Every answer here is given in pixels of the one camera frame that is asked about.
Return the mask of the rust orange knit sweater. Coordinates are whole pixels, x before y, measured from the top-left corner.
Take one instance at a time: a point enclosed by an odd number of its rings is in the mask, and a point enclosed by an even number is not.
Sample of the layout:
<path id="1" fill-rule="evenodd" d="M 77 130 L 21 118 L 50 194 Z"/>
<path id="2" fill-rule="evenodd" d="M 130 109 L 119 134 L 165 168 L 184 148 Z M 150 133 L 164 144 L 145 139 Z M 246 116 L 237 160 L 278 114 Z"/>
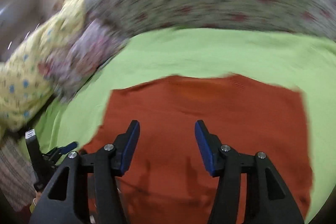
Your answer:
<path id="1" fill-rule="evenodd" d="M 139 130 L 120 181 L 131 223 L 303 223 L 312 170 L 300 92 L 241 75 L 114 90 L 83 148 Z"/>

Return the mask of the plaid mattress cover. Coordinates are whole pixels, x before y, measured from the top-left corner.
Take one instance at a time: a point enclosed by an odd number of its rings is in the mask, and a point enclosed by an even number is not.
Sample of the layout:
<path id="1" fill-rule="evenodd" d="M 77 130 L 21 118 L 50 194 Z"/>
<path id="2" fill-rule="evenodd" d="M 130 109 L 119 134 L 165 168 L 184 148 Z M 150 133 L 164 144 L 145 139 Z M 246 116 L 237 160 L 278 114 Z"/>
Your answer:
<path id="1" fill-rule="evenodd" d="M 1 191 L 15 211 L 32 203 L 35 198 L 31 164 L 11 137 L 1 139 Z"/>

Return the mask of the yellow cartoon print blanket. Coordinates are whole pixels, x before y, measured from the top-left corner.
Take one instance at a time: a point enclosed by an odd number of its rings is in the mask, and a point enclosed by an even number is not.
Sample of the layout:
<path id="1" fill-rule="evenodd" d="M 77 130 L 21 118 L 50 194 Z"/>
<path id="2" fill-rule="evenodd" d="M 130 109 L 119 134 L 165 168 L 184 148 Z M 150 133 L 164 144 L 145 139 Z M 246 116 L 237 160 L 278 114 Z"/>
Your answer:
<path id="1" fill-rule="evenodd" d="M 38 64 L 66 45 L 85 21 L 84 0 L 65 0 L 62 9 L 37 28 L 1 63 L 1 133 L 21 129 L 52 95 Z"/>

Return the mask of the pink purple floral cloth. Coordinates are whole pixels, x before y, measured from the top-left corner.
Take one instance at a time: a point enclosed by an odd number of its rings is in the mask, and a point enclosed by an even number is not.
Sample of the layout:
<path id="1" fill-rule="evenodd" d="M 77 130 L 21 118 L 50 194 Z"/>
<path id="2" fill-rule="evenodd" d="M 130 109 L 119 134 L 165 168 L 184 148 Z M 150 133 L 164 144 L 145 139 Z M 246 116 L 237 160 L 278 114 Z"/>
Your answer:
<path id="1" fill-rule="evenodd" d="M 39 63 L 39 72 L 50 82 L 54 96 L 68 102 L 128 40 L 118 25 L 96 18 L 66 45 L 52 50 Z"/>

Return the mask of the light green bed sheet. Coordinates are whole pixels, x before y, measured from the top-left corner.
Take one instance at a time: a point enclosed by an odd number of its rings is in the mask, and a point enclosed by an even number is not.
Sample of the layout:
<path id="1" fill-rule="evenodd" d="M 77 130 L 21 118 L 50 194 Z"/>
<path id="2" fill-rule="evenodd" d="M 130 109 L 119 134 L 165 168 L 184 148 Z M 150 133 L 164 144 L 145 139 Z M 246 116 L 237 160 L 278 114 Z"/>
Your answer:
<path id="1" fill-rule="evenodd" d="M 52 102 L 34 125 L 43 152 L 88 143 L 110 91 L 171 75 L 209 78 L 240 74 L 303 92 L 314 173 L 311 221 L 335 187 L 335 42 L 281 32 L 166 28 L 130 39 L 70 103 Z"/>

